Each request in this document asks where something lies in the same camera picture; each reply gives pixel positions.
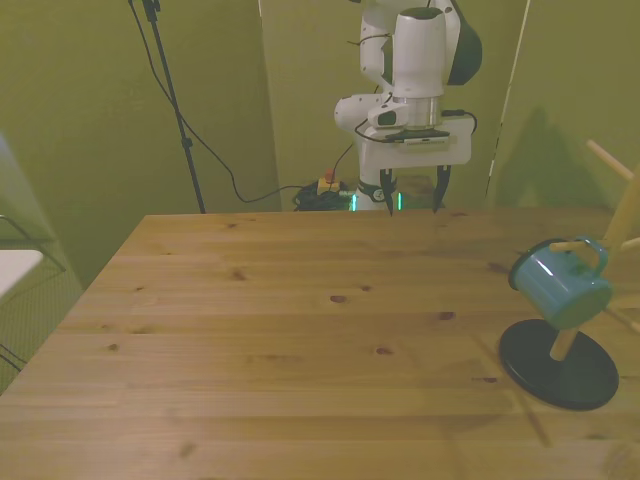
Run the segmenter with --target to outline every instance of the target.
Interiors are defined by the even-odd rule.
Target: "blue mug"
[[[576,328],[602,313],[613,296],[613,287],[602,278],[609,261],[605,248],[589,237],[578,237],[598,254],[595,269],[573,252],[552,252],[542,242],[515,263],[509,284],[519,290],[557,330]]]

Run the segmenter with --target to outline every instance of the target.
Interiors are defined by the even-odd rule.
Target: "wooden dowel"
[[[596,154],[596,156],[604,163],[609,165],[618,175],[627,181],[633,180],[633,172],[621,164],[613,155],[598,145],[593,140],[587,142],[587,147]]]
[[[607,308],[606,312],[609,315],[611,315],[613,318],[618,320],[619,322],[622,322],[623,324],[625,324],[627,327],[629,327],[634,332],[640,333],[640,323],[636,322],[631,317],[625,315],[620,310],[618,310],[616,308],[609,307],[609,308]]]
[[[618,204],[616,213],[609,224],[607,234],[603,240],[603,244],[609,250],[608,265],[610,265],[618,253],[620,253],[625,240],[629,236],[629,232],[633,226],[633,218],[637,212],[638,203],[640,203],[640,165],[638,165],[634,174],[593,140],[589,140],[587,142],[587,146],[602,161],[630,182],[624,192],[622,200]],[[553,347],[551,347],[551,358],[558,362],[564,361],[567,358],[567,355],[569,355],[571,347],[573,346],[579,332],[580,329],[578,328],[560,332],[558,334],[558,338],[553,344]]]
[[[558,333],[558,338],[551,348],[551,358],[557,362],[564,362],[567,355],[569,355],[573,342],[576,341],[576,337],[579,332],[580,329],[572,328]]]
[[[629,250],[633,250],[634,248],[640,248],[640,238],[634,238],[633,240],[629,240],[622,244],[620,248],[621,252],[628,252]]]
[[[584,242],[558,242],[558,243],[552,243],[549,246],[549,250],[551,250],[554,253],[573,252],[575,250],[581,250],[587,247],[588,245]]]

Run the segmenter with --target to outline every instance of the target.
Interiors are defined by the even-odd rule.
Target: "wooden table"
[[[611,404],[570,413],[505,377],[507,285],[594,210],[146,218],[0,399],[2,479],[639,478],[640,337]],[[638,317],[640,256],[611,269]]]

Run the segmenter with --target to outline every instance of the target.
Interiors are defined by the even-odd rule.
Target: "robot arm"
[[[362,0],[350,1],[362,3]],[[446,84],[464,85],[480,69],[482,42],[464,18],[456,0],[365,0],[360,38],[361,70],[384,91],[393,88],[396,56],[407,62],[432,59],[430,52],[420,46],[420,40],[425,40],[425,35],[420,32],[432,29],[425,29],[424,22],[401,22],[400,18],[408,10],[420,15],[419,10],[424,11],[425,7],[438,9],[444,14],[441,19],[433,19],[435,23],[445,20],[444,39],[438,38],[437,44],[431,42],[428,45],[432,52],[439,50],[437,54],[445,56],[442,74]]]
[[[358,204],[386,204],[393,212],[392,170],[438,166],[437,209],[450,175],[443,166],[469,162],[474,131],[470,118],[451,118],[464,111],[445,112],[443,119],[441,99],[445,85],[464,85],[478,72],[482,43],[456,0],[350,1],[365,6],[361,71],[383,90],[344,98],[336,107],[338,126],[358,146]]]

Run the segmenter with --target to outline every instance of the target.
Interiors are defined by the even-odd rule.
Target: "mug rack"
[[[629,183],[604,238],[597,242],[606,249],[608,263],[604,267],[597,268],[602,259],[592,252],[593,242],[587,242],[584,239],[568,242],[553,240],[547,242],[544,248],[550,252],[551,256],[567,253],[588,258],[586,262],[589,267],[597,269],[600,274],[620,253],[640,248],[640,238],[628,240],[640,205],[640,165],[635,172],[632,172],[593,140],[587,142],[587,147]],[[538,251],[536,249],[539,248],[540,246],[536,246],[516,262],[511,278],[514,278],[518,273],[517,270],[527,259],[535,255]],[[556,273],[558,276],[566,273],[561,270],[553,271],[554,268],[561,268],[561,265],[566,265],[566,261],[556,257],[554,260],[549,260],[549,265],[544,267],[548,275],[553,277]],[[552,288],[553,283],[553,281],[549,282],[549,288]],[[535,288],[540,286],[535,278],[522,284]],[[544,300],[547,302],[544,306],[548,308],[548,302],[554,292],[546,293],[549,296]],[[534,297],[533,294],[529,294],[529,301],[539,311],[545,311],[545,308],[541,308],[539,297]],[[560,302],[562,299],[555,298],[553,301]],[[567,302],[569,301],[589,302],[590,299],[582,295],[568,298]],[[599,310],[607,311],[614,318],[640,333],[638,323],[622,312],[608,307],[607,304],[608,301],[601,302]],[[527,320],[513,325],[500,339],[499,353],[503,367],[516,383],[547,403],[570,410],[593,410],[602,407],[615,396],[619,375],[608,353],[593,339],[580,332],[580,327],[592,320],[594,316],[585,315],[584,318],[570,318],[564,322],[545,317],[544,320]],[[565,325],[571,325],[571,328],[563,328]]]

